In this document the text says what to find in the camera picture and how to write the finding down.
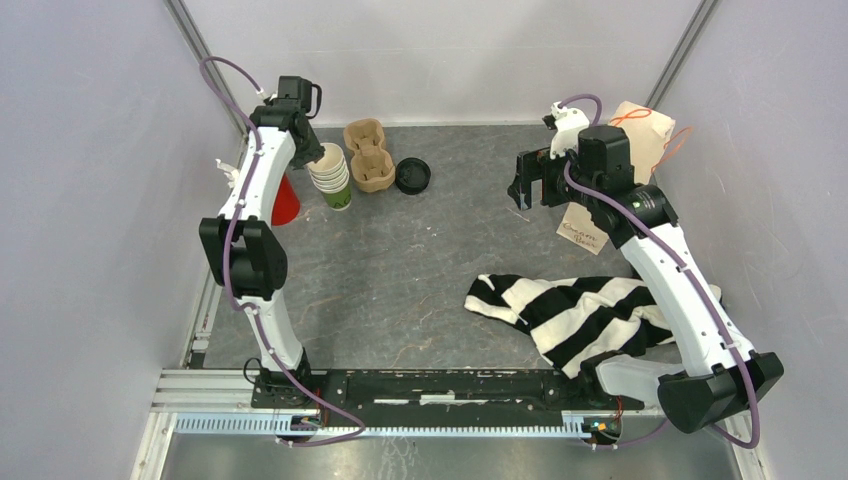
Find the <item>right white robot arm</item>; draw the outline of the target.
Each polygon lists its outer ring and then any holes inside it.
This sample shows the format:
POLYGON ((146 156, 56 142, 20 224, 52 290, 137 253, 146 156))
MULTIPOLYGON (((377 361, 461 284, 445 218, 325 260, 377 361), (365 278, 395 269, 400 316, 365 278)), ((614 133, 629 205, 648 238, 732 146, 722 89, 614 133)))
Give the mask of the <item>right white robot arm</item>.
POLYGON ((577 382, 580 400, 602 408, 616 396, 659 406, 684 433, 749 412, 750 438, 727 431, 729 441, 753 448, 761 434, 759 400, 784 367, 773 352, 759 353, 738 330, 692 258, 678 217, 662 190, 639 184, 630 141, 619 127, 596 125, 576 135, 576 145, 557 153, 543 148, 518 154, 508 195, 522 210, 532 205, 532 184, 541 203, 585 206, 593 224, 646 284, 668 322, 681 355, 678 365, 645 361, 620 351, 592 354, 577 382))

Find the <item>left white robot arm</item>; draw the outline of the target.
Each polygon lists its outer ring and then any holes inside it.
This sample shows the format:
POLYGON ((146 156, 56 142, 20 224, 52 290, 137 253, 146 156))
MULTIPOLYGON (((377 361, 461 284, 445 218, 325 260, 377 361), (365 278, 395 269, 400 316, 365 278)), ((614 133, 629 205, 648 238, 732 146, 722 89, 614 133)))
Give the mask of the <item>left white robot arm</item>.
POLYGON ((244 118, 249 135, 242 168, 218 214, 201 220, 199 236, 216 283, 247 317, 259 345, 254 387, 297 408, 312 399, 314 381, 284 300, 288 257, 269 222, 286 170, 319 160, 325 149, 304 113, 265 125, 260 117, 268 109, 260 106, 244 118))

